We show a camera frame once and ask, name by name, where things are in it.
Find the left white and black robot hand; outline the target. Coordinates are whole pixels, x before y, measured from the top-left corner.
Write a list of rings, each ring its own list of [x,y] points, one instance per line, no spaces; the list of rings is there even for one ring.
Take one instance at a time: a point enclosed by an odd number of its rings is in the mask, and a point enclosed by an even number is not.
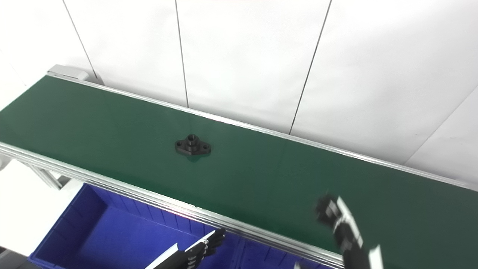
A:
[[[216,229],[201,237],[185,250],[180,250],[178,244],[163,252],[153,260],[147,269],[196,269],[205,257],[214,255],[226,236],[225,228]]]

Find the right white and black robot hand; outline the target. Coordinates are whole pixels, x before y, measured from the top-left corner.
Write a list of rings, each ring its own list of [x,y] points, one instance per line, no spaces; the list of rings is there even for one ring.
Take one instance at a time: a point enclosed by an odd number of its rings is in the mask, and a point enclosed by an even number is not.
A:
[[[348,206],[339,196],[325,194],[318,199],[317,221],[331,228],[345,269],[382,269],[380,245],[364,247],[364,240]]]

